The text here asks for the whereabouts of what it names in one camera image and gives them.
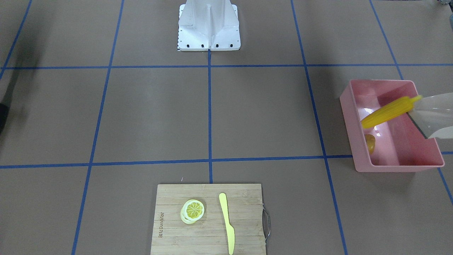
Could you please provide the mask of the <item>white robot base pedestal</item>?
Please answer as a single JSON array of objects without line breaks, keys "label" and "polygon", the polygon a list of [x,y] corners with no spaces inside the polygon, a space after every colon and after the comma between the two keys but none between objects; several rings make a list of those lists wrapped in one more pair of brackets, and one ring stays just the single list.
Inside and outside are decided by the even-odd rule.
[{"label": "white robot base pedestal", "polygon": [[187,0],[179,6],[177,49],[237,51],[241,48],[238,8],[229,0]]}]

